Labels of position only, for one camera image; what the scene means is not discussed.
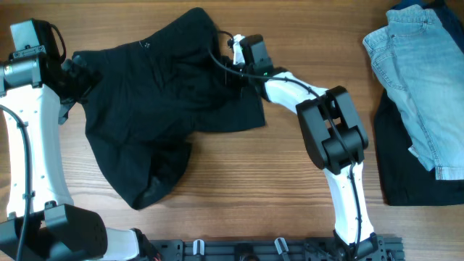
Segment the black shorts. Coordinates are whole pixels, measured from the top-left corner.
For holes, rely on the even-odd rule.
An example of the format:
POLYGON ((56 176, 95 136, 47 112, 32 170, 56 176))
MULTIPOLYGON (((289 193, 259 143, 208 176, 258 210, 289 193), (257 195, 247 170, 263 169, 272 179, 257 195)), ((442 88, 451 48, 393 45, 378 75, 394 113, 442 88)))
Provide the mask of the black shorts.
POLYGON ((86 137, 103 176, 135 210, 179 182, 192 133, 265 124, 255 89, 219 67, 218 31, 202 8, 143 40, 77 56, 102 76, 83 104, 86 137))

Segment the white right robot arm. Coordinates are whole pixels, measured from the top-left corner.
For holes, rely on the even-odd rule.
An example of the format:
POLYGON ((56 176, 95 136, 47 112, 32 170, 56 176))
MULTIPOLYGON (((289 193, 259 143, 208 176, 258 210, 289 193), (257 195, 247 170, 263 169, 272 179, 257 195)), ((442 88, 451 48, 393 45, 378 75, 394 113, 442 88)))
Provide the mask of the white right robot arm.
POLYGON ((281 105, 298 117, 305 149, 312 163, 324 172, 333 201, 338 260, 365 260, 378 251, 363 191, 367 133, 348 91, 319 88, 273 65, 261 35, 235 35, 229 72, 246 78, 267 102, 281 105))

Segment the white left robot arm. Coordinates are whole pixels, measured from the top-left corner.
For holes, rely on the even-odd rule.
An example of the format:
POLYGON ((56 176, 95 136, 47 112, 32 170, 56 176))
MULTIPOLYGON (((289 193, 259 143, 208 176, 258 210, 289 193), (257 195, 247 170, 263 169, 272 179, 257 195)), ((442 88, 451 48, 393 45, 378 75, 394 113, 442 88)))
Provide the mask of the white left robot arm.
POLYGON ((74 205, 59 127, 100 81, 80 59, 69 60, 57 27, 29 19, 10 28, 14 51, 1 63, 1 112, 7 126, 11 189, 1 250, 14 260, 155 260, 137 229, 108 228, 74 205))

